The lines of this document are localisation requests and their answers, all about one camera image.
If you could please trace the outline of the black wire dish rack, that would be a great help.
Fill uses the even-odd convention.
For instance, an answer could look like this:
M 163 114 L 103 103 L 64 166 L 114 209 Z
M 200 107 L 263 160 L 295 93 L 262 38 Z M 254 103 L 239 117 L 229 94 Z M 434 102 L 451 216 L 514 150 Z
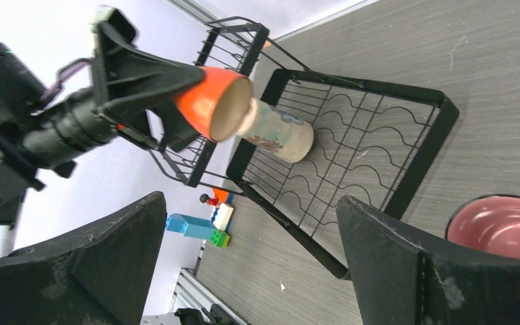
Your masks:
M 239 141 L 227 167 L 212 170 L 216 144 L 198 137 L 182 152 L 156 160 L 177 183 L 206 186 L 257 204 L 334 277 L 349 271 L 335 209 L 355 196 L 401 219 L 441 150 L 459 111 L 442 91 L 316 72 L 243 17 L 207 22 L 198 65 L 249 75 L 270 61 L 261 99 L 313 125 L 315 141 L 292 164 Z

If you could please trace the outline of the orange cup top tier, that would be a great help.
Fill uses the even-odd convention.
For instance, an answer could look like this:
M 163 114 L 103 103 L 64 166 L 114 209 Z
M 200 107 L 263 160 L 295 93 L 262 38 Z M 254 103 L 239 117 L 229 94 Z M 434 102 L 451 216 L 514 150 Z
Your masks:
M 254 95 L 251 80 L 231 70 L 199 66 L 203 79 L 173 102 L 199 134 L 213 142 L 233 136 L 250 110 Z

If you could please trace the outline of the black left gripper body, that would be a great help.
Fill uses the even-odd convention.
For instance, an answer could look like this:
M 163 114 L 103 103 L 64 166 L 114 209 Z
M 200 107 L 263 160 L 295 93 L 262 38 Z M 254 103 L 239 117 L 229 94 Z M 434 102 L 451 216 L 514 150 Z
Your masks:
M 156 73 L 142 64 L 162 59 L 128 43 L 113 25 L 97 22 L 93 31 L 91 73 L 96 108 L 94 114 L 112 131 L 143 150 L 161 150 L 152 136 L 146 114 L 152 109 L 140 84 Z

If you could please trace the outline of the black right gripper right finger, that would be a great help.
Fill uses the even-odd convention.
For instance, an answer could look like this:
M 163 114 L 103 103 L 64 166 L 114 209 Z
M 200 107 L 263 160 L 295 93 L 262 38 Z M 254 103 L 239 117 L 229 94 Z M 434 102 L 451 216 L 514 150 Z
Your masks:
M 454 244 L 353 196 L 336 216 L 365 324 L 520 324 L 520 259 Z

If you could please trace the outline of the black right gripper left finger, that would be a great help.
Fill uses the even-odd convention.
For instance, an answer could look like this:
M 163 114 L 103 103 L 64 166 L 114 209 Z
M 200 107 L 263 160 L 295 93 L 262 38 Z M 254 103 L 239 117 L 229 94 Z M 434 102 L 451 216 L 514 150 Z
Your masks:
M 0 257 L 0 324 L 139 324 L 166 214 L 153 192 Z

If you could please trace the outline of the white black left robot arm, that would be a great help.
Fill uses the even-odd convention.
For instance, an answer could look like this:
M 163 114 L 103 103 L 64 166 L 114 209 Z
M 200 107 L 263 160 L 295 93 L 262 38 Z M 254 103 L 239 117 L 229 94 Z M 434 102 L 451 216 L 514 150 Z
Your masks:
M 42 190 L 41 169 L 68 178 L 76 159 L 121 137 L 162 152 L 198 134 L 173 103 L 204 80 L 200 66 L 139 50 L 136 29 L 106 6 L 91 26 L 89 58 L 60 68 L 46 87 L 0 43 L 0 225 L 15 224 L 28 189 Z

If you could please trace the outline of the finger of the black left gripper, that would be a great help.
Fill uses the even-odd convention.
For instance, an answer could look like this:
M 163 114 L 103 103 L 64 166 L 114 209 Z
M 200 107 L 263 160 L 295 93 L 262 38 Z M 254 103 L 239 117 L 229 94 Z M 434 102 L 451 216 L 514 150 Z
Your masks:
M 91 31 L 96 113 L 109 121 L 151 109 L 204 80 L 204 70 L 197 66 L 138 49 L 134 25 L 115 7 L 101 6 Z
M 200 136 L 199 132 L 187 122 L 175 103 L 163 103 L 151 111 L 160 119 L 163 127 L 159 142 L 162 149 L 168 148 L 174 152 L 181 152 Z

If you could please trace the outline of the large pink mug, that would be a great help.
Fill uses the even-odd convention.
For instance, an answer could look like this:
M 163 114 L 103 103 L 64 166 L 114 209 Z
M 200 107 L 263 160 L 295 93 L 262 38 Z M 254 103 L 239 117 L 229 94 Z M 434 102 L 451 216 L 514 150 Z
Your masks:
M 520 259 L 520 196 L 488 194 L 460 206 L 444 238 L 485 253 Z

